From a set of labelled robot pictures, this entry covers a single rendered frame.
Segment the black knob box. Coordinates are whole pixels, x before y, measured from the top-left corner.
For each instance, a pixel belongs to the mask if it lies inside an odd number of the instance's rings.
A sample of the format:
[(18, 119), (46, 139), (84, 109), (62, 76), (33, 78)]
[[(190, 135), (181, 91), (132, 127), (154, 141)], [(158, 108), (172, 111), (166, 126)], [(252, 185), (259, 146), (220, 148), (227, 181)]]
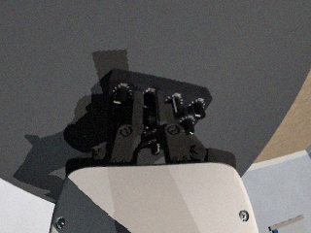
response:
[(151, 149), (152, 155), (163, 150), (156, 142), (158, 89), (163, 89), (165, 103), (172, 103), (175, 123), (186, 135), (194, 133), (195, 125), (205, 118), (205, 110), (213, 100), (207, 87), (114, 68), (109, 85), (107, 142), (117, 136), (118, 128), (124, 125), (127, 104), (133, 104), (135, 90), (141, 90), (145, 110), (145, 143), (141, 148)]

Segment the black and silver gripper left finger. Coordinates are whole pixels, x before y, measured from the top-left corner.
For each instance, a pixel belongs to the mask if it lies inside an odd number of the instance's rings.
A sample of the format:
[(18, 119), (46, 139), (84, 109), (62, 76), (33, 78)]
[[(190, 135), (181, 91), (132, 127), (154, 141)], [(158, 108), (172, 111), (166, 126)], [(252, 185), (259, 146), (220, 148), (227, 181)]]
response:
[(117, 136), (94, 153), (67, 160), (65, 174), (90, 165), (136, 165), (142, 143), (145, 143), (144, 98), (141, 90), (135, 90), (133, 104), (127, 104), (124, 125), (118, 129)]

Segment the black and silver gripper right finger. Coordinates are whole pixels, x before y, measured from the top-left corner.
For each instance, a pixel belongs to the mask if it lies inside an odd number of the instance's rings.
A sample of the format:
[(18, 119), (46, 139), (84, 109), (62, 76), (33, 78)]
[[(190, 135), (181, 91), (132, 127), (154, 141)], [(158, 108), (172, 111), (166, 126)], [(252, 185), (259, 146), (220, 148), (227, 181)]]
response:
[(205, 149), (183, 132), (182, 127), (175, 123), (172, 104), (164, 103), (163, 89), (155, 91), (155, 129), (156, 142), (163, 148), (165, 163), (217, 161), (226, 163), (236, 170), (236, 159), (233, 153)]

